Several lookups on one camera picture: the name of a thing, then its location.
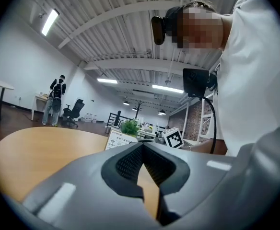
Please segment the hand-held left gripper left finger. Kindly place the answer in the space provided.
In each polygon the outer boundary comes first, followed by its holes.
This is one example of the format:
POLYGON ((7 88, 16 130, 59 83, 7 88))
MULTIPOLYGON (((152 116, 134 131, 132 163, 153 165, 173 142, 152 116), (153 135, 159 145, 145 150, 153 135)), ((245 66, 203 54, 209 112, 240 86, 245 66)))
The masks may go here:
POLYGON ((139 143, 78 158, 40 182, 22 205, 61 230, 157 230, 137 184, 142 164, 139 143))

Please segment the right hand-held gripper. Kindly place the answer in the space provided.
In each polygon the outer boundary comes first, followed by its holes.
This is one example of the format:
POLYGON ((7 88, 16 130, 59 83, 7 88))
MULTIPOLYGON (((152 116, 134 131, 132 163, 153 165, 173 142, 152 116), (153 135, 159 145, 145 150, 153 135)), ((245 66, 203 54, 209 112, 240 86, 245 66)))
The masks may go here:
POLYGON ((179 149, 184 145, 180 130, 176 127, 161 132, 155 137, 155 142, 176 149, 179 149))

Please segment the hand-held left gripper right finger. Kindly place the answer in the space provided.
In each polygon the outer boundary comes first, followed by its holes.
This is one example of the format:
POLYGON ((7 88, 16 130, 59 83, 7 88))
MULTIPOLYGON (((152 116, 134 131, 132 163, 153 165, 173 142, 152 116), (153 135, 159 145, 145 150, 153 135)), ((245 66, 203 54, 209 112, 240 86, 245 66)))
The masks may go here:
POLYGON ((234 157, 143 145, 143 163, 159 187, 157 220, 168 225, 193 210, 230 170, 234 157))

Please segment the white table card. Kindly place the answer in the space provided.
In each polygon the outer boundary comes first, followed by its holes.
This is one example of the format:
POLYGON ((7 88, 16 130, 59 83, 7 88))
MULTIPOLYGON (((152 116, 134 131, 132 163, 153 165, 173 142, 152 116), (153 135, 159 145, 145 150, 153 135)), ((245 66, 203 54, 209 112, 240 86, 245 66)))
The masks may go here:
POLYGON ((105 150, 109 150, 115 147, 123 146, 131 142, 138 142, 138 140, 130 135, 121 133, 117 129, 110 129, 108 140, 105 146, 105 150))

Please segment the person's right forearm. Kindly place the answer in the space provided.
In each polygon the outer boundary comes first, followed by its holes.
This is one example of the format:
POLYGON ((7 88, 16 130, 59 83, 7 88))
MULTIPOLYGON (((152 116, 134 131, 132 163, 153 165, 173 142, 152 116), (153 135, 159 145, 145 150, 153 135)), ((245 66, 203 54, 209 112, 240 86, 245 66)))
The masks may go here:
MULTIPOLYGON (((208 139, 205 142, 192 146, 191 151, 209 154, 211 151, 212 145, 213 145, 213 139, 208 139)), ((213 154, 225 155, 227 153, 227 151, 228 151, 228 149, 227 149, 227 146, 226 146, 224 140, 216 139, 213 154)))

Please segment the white long desk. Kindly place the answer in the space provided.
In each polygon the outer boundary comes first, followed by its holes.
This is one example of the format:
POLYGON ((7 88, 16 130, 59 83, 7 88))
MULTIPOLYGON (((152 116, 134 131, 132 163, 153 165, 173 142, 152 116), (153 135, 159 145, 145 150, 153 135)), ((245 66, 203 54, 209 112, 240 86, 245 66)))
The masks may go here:
POLYGON ((165 144, 163 132, 168 130, 169 126, 151 125, 147 122, 140 123, 136 138, 143 140, 152 140, 156 143, 165 144))

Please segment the white metal rack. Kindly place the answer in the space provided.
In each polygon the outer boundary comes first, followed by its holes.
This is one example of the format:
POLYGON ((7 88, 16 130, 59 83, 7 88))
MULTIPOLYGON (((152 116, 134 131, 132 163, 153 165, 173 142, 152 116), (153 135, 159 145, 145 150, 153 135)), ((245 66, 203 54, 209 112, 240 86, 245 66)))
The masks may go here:
POLYGON ((204 100, 187 105, 180 111, 182 117, 182 135, 184 139, 197 143, 206 141, 207 132, 212 119, 212 109, 204 100))

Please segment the green plant in white pot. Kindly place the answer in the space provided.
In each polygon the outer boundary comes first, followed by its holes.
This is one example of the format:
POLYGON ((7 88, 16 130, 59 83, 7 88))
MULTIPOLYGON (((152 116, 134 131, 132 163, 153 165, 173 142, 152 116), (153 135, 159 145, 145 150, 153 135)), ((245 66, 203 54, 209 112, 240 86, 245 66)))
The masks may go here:
POLYGON ((123 134, 129 135, 129 136, 136 136, 138 133, 139 127, 138 122, 135 119, 132 120, 125 120, 120 125, 120 131, 123 134))

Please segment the black coat tree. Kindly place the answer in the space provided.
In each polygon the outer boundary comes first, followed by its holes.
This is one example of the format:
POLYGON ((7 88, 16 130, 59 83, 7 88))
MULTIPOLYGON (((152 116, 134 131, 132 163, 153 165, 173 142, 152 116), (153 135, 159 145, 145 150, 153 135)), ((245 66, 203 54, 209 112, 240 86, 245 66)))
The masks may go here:
POLYGON ((136 103, 137 103, 137 105, 135 105, 135 108, 137 108, 137 111, 136 111, 136 114, 135 114, 135 118, 134 118, 134 119, 137 119, 138 113, 143 109, 143 108, 141 107, 141 105, 144 104, 144 101, 136 100, 136 103))

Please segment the round wooden table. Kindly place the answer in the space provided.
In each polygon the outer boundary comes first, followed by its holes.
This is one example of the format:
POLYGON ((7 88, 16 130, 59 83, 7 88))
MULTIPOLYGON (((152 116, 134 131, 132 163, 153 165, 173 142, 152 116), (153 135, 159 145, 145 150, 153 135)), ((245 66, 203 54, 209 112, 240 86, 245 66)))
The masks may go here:
POLYGON ((14 132, 0 142, 0 192, 44 227, 52 227, 26 209, 23 200, 70 162, 105 151, 106 141, 103 136, 67 128, 34 127, 14 132))

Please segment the black chest-worn box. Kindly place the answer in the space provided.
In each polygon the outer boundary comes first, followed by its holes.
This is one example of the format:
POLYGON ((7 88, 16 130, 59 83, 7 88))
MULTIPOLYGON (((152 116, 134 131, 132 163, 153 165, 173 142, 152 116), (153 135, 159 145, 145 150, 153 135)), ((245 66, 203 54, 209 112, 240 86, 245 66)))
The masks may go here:
POLYGON ((206 69, 183 69, 183 88, 188 97, 202 98, 206 89, 217 88, 217 76, 206 69))

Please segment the black stair railing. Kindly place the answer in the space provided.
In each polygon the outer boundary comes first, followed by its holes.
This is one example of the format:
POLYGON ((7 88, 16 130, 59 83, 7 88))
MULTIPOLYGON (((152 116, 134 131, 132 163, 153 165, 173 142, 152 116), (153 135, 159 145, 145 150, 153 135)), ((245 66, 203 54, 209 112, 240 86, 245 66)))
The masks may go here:
POLYGON ((110 113, 106 126, 111 128, 120 129, 121 124, 124 123, 128 118, 123 117, 119 114, 110 113))

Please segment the black office chair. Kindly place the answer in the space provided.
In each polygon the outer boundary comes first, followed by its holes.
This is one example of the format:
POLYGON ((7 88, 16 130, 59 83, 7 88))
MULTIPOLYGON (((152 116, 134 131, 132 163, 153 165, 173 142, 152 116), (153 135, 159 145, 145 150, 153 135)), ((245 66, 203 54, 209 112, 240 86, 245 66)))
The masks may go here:
POLYGON ((75 119, 79 118, 80 111, 83 107, 84 103, 82 99, 78 99, 72 109, 70 109, 70 105, 67 105, 67 107, 63 109, 62 125, 65 127, 74 125, 76 128, 78 128, 78 124, 76 123, 75 119))

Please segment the person's white shirt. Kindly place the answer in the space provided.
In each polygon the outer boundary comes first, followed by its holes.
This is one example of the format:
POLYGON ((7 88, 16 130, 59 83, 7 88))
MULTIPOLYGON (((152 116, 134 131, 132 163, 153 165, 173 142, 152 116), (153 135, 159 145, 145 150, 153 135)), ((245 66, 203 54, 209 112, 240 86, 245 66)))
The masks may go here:
POLYGON ((280 127, 280 18, 267 0, 239 0, 217 70, 207 135, 228 156, 280 127))

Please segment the small white desk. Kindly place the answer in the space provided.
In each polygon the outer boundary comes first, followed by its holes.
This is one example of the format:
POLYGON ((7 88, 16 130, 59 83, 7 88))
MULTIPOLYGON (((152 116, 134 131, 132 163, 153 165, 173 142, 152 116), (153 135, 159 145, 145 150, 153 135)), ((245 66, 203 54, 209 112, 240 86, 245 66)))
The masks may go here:
POLYGON ((47 98, 45 96, 40 96, 39 94, 35 94, 32 102, 31 109, 31 120, 34 120, 35 112, 44 112, 46 107, 47 98))

